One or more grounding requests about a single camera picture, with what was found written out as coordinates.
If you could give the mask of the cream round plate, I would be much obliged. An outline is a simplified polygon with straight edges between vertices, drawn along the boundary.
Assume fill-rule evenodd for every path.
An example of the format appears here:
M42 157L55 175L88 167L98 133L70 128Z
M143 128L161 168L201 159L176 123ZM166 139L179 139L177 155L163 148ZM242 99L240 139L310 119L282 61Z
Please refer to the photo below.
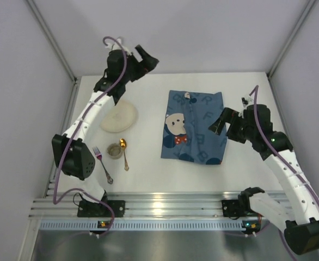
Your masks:
M136 107L127 100L120 100L102 120L100 127L109 133L120 133L130 128L137 117Z

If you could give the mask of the blue cartoon mouse placemat cloth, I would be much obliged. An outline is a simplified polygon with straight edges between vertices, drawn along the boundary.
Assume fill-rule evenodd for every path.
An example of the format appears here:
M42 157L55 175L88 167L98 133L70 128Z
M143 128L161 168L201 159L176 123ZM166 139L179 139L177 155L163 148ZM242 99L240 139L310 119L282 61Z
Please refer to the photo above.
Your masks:
M161 158L220 165L227 143L226 128L220 135L208 128L223 109L221 92L169 91Z

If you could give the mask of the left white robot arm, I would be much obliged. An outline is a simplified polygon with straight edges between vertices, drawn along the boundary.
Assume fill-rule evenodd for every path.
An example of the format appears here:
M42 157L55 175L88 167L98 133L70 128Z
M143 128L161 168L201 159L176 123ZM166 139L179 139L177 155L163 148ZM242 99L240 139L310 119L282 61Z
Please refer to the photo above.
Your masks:
M111 47L107 68L96 82L86 106L63 134L52 138L56 180L59 180L60 174L68 176L74 183L70 191L80 193L84 200L91 203L103 204L106 191L93 175L95 157L88 143L101 121L125 93L126 84L144 77L159 63L141 45L135 49L140 60L123 46L115 43Z

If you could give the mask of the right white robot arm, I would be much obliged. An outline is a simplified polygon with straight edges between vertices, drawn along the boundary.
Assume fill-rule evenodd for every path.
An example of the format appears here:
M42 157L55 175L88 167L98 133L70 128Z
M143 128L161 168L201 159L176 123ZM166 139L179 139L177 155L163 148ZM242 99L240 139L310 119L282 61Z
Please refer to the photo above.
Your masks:
M238 195L240 213L265 217L284 236L297 255L319 249L319 197L301 167L288 137L273 130L271 111L263 104L247 105L242 112L224 108L218 120L230 126L228 139L249 141L276 176L291 205L293 215L259 187L246 188Z

